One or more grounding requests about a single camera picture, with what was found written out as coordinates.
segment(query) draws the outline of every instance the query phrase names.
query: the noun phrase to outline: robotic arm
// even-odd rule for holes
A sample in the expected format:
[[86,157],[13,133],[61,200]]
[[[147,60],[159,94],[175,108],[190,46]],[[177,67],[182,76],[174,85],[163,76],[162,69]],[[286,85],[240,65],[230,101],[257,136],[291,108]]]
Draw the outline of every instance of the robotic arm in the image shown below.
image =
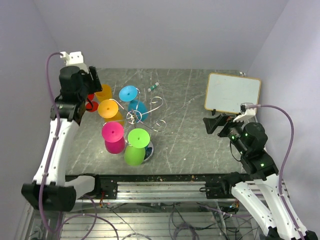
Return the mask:
[[[267,238],[298,240],[302,238],[302,234],[306,240],[317,240],[316,234],[307,230],[300,221],[288,197],[282,196],[288,207],[281,199],[278,189],[279,171],[274,160],[265,151],[268,137],[264,127],[260,123],[250,122],[242,128],[243,121],[256,115],[255,110],[246,109],[246,106],[242,105],[241,111],[243,114],[239,116],[222,114],[216,118],[204,118],[203,121],[208,134],[212,134],[218,126],[223,126],[217,135],[220,138],[229,138],[230,144],[241,154],[240,161],[244,170],[261,190],[269,209],[251,191],[238,172],[230,173],[224,178],[223,189],[244,205]],[[290,214],[299,229],[295,227]]]
[[[68,152],[86,111],[86,99],[89,94],[102,91],[102,86],[96,68],[88,68],[84,64],[80,51],[72,52],[70,55],[66,52],[61,54],[66,66],[60,70],[61,89],[55,99],[60,115],[60,130],[51,156],[42,202],[45,211],[70,212],[76,199],[84,194],[99,193],[101,190],[98,175],[85,174],[66,182],[65,174]],[[40,167],[32,183],[23,184],[21,189],[22,195],[35,209],[39,209],[40,184],[58,124],[53,106],[50,118],[50,134]]]

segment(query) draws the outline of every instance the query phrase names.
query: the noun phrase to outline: glue stick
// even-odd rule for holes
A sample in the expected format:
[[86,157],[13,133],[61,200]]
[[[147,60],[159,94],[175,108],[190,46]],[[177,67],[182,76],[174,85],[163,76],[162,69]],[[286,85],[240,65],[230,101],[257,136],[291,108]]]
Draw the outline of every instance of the glue stick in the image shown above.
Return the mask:
[[148,88],[148,92],[150,93],[153,89],[155,89],[158,86],[159,86],[159,83],[156,82],[154,85],[152,85],[151,87]]

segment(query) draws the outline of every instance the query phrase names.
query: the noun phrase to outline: whiteboard with yellow frame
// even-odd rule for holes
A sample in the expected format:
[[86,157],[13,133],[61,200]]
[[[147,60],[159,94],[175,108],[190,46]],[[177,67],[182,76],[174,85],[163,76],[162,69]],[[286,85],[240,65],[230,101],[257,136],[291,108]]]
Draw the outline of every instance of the whiteboard with yellow frame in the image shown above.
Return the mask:
[[237,114],[242,103],[258,104],[261,80],[258,78],[210,73],[204,108]]

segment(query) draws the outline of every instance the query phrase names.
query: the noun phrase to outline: gray marble tabletop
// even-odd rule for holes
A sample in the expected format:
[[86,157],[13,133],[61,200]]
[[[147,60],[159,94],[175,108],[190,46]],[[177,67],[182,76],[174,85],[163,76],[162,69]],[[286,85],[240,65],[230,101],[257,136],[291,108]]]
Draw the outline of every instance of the gray marble tabletop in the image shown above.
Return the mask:
[[[66,174],[95,173],[104,175],[160,175],[160,174],[212,174],[242,172],[241,164],[230,153],[229,140],[208,135],[202,121],[210,117],[205,110],[205,97],[210,73],[238,75],[238,71],[200,69],[99,69],[102,84],[108,84],[113,98],[119,100],[119,91],[134,85],[141,91],[140,100],[150,108],[154,96],[163,98],[164,104],[144,121],[154,126],[163,119],[167,127],[154,132],[141,124],[137,126],[150,133],[154,155],[149,162],[129,166],[124,154],[106,151],[101,129],[104,119],[97,111],[86,112],[70,149]],[[152,92],[147,89],[159,82]],[[130,124],[126,123],[125,132]]]

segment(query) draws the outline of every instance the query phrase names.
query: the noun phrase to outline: white wall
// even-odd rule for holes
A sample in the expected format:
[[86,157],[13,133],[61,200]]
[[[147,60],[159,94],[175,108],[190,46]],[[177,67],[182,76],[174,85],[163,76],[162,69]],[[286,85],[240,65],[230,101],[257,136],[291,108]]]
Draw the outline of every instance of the white wall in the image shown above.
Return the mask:
[[34,0],[59,49],[107,68],[247,71],[288,0]]
[[[0,1],[0,239],[12,240],[49,135],[45,60],[58,50],[32,0]],[[58,90],[59,60],[50,71]]]
[[[306,226],[320,235],[320,1],[290,0],[248,75],[261,78],[261,104],[284,108],[295,126],[284,170],[291,201]],[[273,109],[259,110],[268,151],[280,168],[290,125]]]

